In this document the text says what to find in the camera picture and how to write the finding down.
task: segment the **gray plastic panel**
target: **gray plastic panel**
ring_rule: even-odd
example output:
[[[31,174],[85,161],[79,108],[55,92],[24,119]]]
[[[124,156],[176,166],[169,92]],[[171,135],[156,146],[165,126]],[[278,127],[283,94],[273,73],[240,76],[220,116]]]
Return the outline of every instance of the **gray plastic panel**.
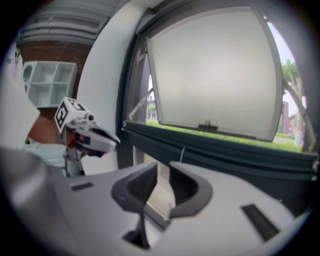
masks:
[[[139,216],[123,211],[111,189],[116,181],[148,165],[65,179],[59,168],[36,156],[0,149],[2,186],[13,210],[39,243],[59,255],[245,255],[264,241],[241,206],[257,205],[279,231],[294,221],[280,202],[238,177],[175,162],[207,180],[214,195],[197,215],[172,219],[158,243],[143,250],[123,239],[135,230]],[[91,186],[71,188],[85,183]]]

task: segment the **brick wall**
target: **brick wall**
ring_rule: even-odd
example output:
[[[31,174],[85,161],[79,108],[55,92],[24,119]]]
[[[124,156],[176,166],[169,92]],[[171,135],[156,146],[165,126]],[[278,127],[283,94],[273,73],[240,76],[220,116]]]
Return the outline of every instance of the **brick wall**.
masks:
[[[82,70],[90,52],[91,46],[74,42],[60,41],[34,41],[19,44],[23,62],[49,61],[49,62],[71,62],[77,64],[72,97],[76,98]],[[41,115],[53,120],[56,108],[41,108]]]

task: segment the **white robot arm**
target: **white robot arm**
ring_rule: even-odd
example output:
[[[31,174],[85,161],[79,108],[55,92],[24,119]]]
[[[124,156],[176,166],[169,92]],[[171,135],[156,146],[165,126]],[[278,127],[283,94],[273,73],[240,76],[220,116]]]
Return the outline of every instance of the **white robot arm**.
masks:
[[[84,156],[102,157],[116,151],[120,140],[114,134],[96,125],[93,114],[76,99],[64,97],[54,120],[62,143],[67,147],[64,158],[77,162]],[[75,145],[67,145],[68,132],[74,133]]]

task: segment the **ceiling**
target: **ceiling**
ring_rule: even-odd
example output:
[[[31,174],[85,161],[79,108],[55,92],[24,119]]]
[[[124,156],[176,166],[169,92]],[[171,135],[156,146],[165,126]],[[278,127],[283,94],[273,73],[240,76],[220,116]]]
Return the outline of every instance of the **ceiling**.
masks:
[[[55,0],[33,14],[17,44],[64,41],[93,45],[109,19],[129,0]]]

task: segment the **white shelf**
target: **white shelf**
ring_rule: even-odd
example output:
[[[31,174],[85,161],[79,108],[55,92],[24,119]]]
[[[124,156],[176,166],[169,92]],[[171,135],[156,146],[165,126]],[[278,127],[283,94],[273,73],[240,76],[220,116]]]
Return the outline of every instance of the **white shelf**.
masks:
[[[67,95],[68,83],[53,83],[50,94],[50,105],[59,105]]]
[[[57,64],[56,62],[39,61],[35,66],[32,82],[51,83],[54,79]]]
[[[53,81],[68,83],[73,67],[74,65],[72,63],[59,63],[56,68]]]
[[[29,99],[38,108],[49,105],[51,83],[32,83],[29,89]]]
[[[30,61],[23,65],[26,93],[37,108],[56,108],[64,97],[71,97],[77,64]]]

